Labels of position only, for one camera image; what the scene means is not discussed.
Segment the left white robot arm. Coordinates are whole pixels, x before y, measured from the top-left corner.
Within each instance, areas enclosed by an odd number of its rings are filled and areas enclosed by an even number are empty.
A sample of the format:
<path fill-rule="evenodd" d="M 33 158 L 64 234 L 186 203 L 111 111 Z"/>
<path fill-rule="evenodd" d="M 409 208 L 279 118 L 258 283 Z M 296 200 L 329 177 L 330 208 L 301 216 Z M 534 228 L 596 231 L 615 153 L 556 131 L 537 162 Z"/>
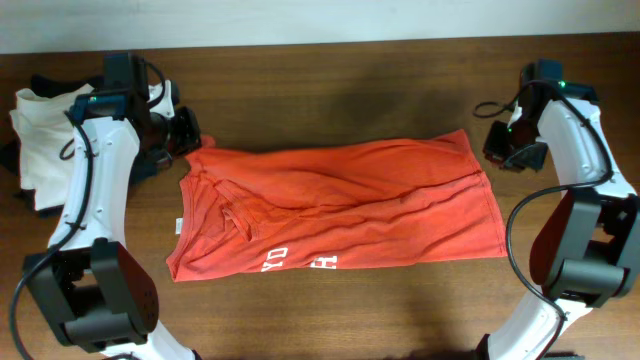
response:
<path fill-rule="evenodd" d="M 126 248 L 124 220 L 137 155 L 164 149 L 187 118 L 162 93 L 80 95 L 65 116 L 73 127 L 74 170 L 45 252 L 26 257 L 29 289 L 56 339 L 111 359 L 196 359 L 159 319 L 151 277 Z"/>

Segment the orange t-shirt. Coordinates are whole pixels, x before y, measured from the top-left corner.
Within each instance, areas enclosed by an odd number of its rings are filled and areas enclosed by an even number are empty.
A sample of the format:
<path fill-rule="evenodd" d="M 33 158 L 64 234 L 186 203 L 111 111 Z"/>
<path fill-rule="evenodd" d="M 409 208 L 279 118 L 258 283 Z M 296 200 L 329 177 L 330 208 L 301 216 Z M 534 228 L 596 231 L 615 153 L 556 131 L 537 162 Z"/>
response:
<path fill-rule="evenodd" d="M 500 258 L 502 214 L 467 135 L 249 153 L 206 138 L 181 180 L 176 282 Z"/>

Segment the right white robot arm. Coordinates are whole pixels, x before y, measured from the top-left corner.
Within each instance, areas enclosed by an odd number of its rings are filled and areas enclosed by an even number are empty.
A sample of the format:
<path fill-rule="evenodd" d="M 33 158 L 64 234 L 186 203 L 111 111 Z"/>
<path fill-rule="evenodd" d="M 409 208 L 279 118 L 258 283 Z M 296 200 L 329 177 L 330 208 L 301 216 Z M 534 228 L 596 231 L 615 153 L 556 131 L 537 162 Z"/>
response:
<path fill-rule="evenodd" d="M 529 271 L 507 254 L 526 288 L 516 310 L 476 348 L 479 359 L 548 359 L 576 320 L 627 295 L 639 274 L 639 195 L 621 174 L 600 124 L 592 88 L 527 80 L 492 124 L 485 157 L 504 170 L 539 170 L 552 158 L 557 185 L 522 199 L 506 226 L 531 202 L 562 198 L 531 246 Z"/>

